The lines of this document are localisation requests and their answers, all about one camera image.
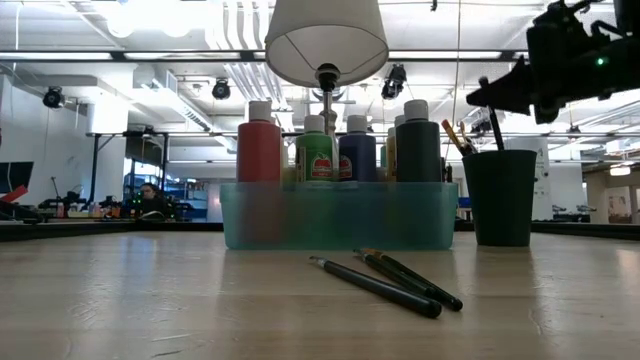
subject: camera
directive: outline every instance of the camera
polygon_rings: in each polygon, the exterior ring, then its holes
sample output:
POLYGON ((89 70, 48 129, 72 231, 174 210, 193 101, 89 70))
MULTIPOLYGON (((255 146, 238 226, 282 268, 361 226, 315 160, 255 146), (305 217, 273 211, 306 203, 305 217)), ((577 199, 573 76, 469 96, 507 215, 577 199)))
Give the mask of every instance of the camera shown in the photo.
POLYGON ((216 79, 216 85, 213 87, 211 95, 217 100, 227 100, 231 96, 231 89, 229 88, 229 79, 218 78, 216 79))
POLYGON ((527 30, 529 59, 521 56, 513 70, 467 96, 469 105, 531 115, 552 123, 568 102, 640 88, 640 1, 615 0, 618 27, 591 24, 591 36, 576 14, 602 0, 567 6, 551 3, 527 30), (609 34, 618 37, 611 40, 609 34))
POLYGON ((404 65, 393 64, 393 68, 391 69, 389 76, 384 81, 382 98, 385 100, 393 100, 397 98, 402 90, 404 90, 404 83, 406 81, 407 72, 404 70, 404 65))
POLYGON ((59 86, 49 87, 49 91, 42 98, 42 103, 49 109, 61 109, 64 107, 65 102, 66 99, 62 95, 62 88, 59 86))

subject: blue paint bottle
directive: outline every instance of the blue paint bottle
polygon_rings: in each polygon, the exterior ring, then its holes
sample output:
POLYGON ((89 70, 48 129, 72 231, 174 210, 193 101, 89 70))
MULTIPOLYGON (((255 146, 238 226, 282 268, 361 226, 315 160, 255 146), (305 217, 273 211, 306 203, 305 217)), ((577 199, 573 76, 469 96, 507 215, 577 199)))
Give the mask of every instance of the blue paint bottle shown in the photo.
POLYGON ((376 139, 367 135, 367 118, 351 115, 339 140, 340 181, 376 182, 376 139))

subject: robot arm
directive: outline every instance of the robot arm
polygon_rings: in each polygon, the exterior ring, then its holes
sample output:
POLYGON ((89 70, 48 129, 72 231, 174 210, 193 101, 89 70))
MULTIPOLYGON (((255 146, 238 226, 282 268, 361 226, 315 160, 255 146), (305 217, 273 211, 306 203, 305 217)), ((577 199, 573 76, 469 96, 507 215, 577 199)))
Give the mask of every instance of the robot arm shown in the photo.
POLYGON ((469 94, 467 102, 525 115, 533 105, 543 124, 552 123, 567 102, 606 100, 640 88, 640 1, 615 0, 618 27, 596 21, 589 36, 576 13, 600 1, 550 4, 527 31, 528 62, 521 57, 509 74, 469 94), (620 38, 612 41, 603 30, 620 38))

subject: white bottle cap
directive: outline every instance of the white bottle cap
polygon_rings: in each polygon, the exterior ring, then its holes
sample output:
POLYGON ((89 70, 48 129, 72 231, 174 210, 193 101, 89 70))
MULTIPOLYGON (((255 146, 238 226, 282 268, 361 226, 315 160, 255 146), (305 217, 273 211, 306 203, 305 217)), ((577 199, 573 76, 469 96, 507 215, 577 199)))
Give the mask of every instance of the white bottle cap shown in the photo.
POLYGON ((250 101, 249 121, 268 121, 274 123, 271 118, 271 101, 250 101))
POLYGON ((308 115, 304 118, 304 132, 324 133, 324 116, 308 115))
POLYGON ((367 117, 362 115, 349 115, 347 118, 347 132, 367 132, 367 117))
POLYGON ((396 116, 395 127, 398 127, 407 122, 407 118, 404 115, 396 116))
POLYGON ((425 100, 411 100, 404 104, 404 116, 407 120, 429 120, 429 104, 425 100))

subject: bottle label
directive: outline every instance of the bottle label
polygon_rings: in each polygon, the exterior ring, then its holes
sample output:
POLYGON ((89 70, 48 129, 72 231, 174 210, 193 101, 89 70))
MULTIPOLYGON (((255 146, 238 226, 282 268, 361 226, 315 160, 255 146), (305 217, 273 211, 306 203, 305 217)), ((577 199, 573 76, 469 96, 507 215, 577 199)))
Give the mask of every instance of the bottle label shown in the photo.
POLYGON ((297 181, 332 181, 333 166, 331 154, 323 151, 299 147, 296 152, 297 181))
POLYGON ((340 155, 340 180, 353 177, 353 164, 348 156, 340 155))

